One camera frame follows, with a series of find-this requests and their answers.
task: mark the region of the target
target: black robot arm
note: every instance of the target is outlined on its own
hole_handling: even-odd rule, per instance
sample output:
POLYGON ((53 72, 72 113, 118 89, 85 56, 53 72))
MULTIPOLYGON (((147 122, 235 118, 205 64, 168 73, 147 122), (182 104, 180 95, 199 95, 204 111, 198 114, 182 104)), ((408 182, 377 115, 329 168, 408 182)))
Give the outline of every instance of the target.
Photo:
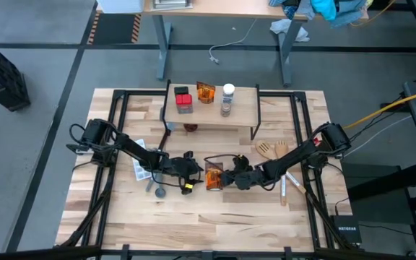
POLYGON ((92 161, 99 165, 109 166, 112 154, 115 150, 120 150, 139 161, 141 167, 152 173, 162 173, 169 176, 178 177, 178 186, 182 194, 192 192, 192 186, 200 183, 199 179, 190 179, 193 174, 200 174, 203 170, 193 158, 193 152, 184 153, 183 157, 169 158, 169 154, 160 151, 148 151, 129 138, 127 134, 120 132, 112 123, 102 119, 89 120, 84 129, 81 139, 74 138, 72 128, 70 128, 72 139, 77 144, 68 144, 67 147, 75 153, 91 149, 94 154, 92 161), (107 139, 111 137, 113 144, 108 144, 107 139))
POLYGON ((350 140, 339 124, 325 123, 299 147, 277 160, 268 160, 255 165, 252 171, 226 171, 221 175, 223 186, 235 183, 240 190, 260 185, 265 188, 276 183, 287 170, 297 163, 306 161, 310 168, 321 168, 328 156, 337 156, 351 148, 350 140), (321 141, 314 140, 321 134, 321 141))

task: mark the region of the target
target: wooden shelf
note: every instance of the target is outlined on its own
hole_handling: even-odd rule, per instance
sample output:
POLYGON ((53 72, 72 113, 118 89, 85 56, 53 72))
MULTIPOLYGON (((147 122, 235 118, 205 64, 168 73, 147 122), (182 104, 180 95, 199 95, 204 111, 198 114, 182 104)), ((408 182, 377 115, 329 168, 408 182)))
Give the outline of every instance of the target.
POLYGON ((258 90, 255 87, 235 87, 232 110, 228 117, 221 116, 222 87, 216 86, 214 102, 203 104, 198 100, 196 85, 170 84, 165 120, 182 124, 213 124, 225 126, 258 126, 258 90), (174 87, 187 86, 192 95, 194 112, 180 114, 176 107, 174 87))

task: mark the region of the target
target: wooden tabletop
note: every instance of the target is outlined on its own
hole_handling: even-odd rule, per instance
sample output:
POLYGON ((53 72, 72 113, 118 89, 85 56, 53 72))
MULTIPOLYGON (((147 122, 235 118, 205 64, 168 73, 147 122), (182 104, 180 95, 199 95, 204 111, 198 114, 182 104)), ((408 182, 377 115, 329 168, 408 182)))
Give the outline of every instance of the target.
POLYGON ((254 87, 236 87, 235 102, 228 117, 221 116, 222 87, 216 86, 214 101, 203 104, 197 99, 196 85, 171 84, 166 104, 165 120, 173 123, 185 124, 214 124, 225 126, 257 126, 258 125, 258 95, 254 87), (174 101, 174 87, 187 86, 188 93, 192 95, 194 112, 188 114, 178 113, 174 101))
MULTIPOLYGON (((112 94, 112 89, 95 90, 88 119, 108 117, 112 94)), ((322 91, 306 94, 314 129, 329 121, 329 114, 322 91)), ((163 96, 131 96, 123 132, 134 140, 144 139, 148 149, 156 148, 165 130, 159 121, 163 101, 163 96)), ((288 98, 261 97, 261 116, 256 140, 271 144, 285 140, 290 149, 297 147, 288 98)), ((265 161, 256 152, 255 141, 250 141, 249 128, 199 125, 195 132, 187 133, 181 124, 175 126, 164 148, 171 157, 192 150, 203 168, 204 157, 225 153, 245 155, 252 165, 265 161)), ((305 136, 303 122, 301 128, 305 136)), ((77 164, 88 160, 90 156, 79 156, 77 164)), ((224 169, 233 168, 231 158, 215 161, 224 163, 224 169)), ((337 160, 330 162, 339 166, 337 160)), ((74 171, 57 243, 64 242, 87 214, 95 172, 95 165, 74 171)), ((291 167, 290 172, 302 181, 299 165, 291 167)), ((107 173, 104 172, 103 184, 107 173)), ((176 183, 170 176, 165 176, 164 181, 176 183)), ((332 214, 335 203, 347 198, 345 180, 338 170, 325 167, 322 181, 329 214, 332 214)), ((146 185, 147 180, 136 181, 131 158, 121 152, 103 248, 121 249, 123 244, 129 244, 136 250, 283 251, 284 246, 291 246, 293 251, 313 251, 305 198, 289 182, 286 207, 280 205, 280 185, 270 192, 258 186, 240 191, 235 185, 223 191, 207 191, 201 183, 187 196, 181 195, 179 188, 166 186, 164 199, 155 196, 156 186, 147 193, 146 185)), ((348 201, 339 203, 338 210, 340 214, 352 214, 348 201)), ((323 224, 317 213, 316 216, 321 245, 325 245, 323 224)), ((96 218, 91 243, 95 241, 97 226, 96 218)))
MULTIPOLYGON (((145 0, 143 14, 188 15, 213 17, 251 17, 284 19, 281 6, 272 7, 267 0, 192 0, 193 8, 168 11, 152 11, 153 0, 145 0)), ((295 14, 294 20, 307 20, 304 14, 295 14)), ((368 13, 363 10, 360 21, 368 20, 368 13)))

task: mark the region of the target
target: desk leg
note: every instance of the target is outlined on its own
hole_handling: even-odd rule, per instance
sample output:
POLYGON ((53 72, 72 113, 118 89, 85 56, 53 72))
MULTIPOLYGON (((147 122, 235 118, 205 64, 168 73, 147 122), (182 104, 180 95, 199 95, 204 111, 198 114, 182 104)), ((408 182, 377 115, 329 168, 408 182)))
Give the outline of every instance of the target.
POLYGON ((347 193, 351 202, 355 202, 409 186, 416 186, 416 165, 349 188, 347 193))
POLYGON ((282 70, 282 83, 284 87, 289 87, 292 84, 292 72, 290 65, 290 52, 293 47, 293 43, 298 36, 301 24, 304 21, 292 20, 288 33, 279 33, 279 49, 280 49, 280 66, 282 70))
POLYGON ((168 56, 168 45, 170 42, 171 23, 163 22, 163 16, 153 15, 153 25, 157 33, 158 45, 160 47, 160 54, 158 56, 157 65, 157 79, 163 80, 165 78, 166 57, 168 56))

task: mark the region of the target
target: gray floor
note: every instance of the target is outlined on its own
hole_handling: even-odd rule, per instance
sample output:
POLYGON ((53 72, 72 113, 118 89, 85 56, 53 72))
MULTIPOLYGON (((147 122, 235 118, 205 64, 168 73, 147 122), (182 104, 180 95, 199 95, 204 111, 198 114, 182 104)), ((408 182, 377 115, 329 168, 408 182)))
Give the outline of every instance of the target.
MULTIPOLYGON (((93 1, 0 0, 0 43, 79 43, 93 1)), ((174 26, 172 43, 219 44, 243 37, 252 19, 169 17, 174 26)), ((271 20, 260 19, 245 41, 249 45, 276 45, 269 31, 271 20)), ((305 25, 307 46, 416 47, 416 21, 408 12, 387 12, 367 27, 331 30, 323 21, 305 25)), ((156 43, 150 17, 143 17, 139 43, 156 43)), ((0 251, 20 210, 27 184, 51 124, 76 50, 1 49, 27 75, 32 105, 9 113, 0 107, 0 251)), ((171 51, 167 76, 173 82, 212 84, 255 83, 263 89, 280 89, 279 57, 268 51, 215 51, 220 65, 207 51, 171 51)), ((96 87, 164 87, 155 79, 157 51, 89 50, 84 52, 19 250, 50 248, 64 208, 75 155, 68 127, 85 122, 96 87)), ((416 79, 416 54, 292 53, 293 89, 323 90, 331 119, 348 124, 376 110, 402 91, 402 83, 416 79)), ((383 127, 401 119, 395 115, 369 129, 355 143, 363 143, 383 127)), ((416 163, 416 129, 411 120, 381 134, 349 163, 401 165, 416 163)), ((387 225, 409 232, 406 225, 387 225)), ((412 236, 388 230, 362 228, 363 248, 405 254, 415 249, 412 236)))

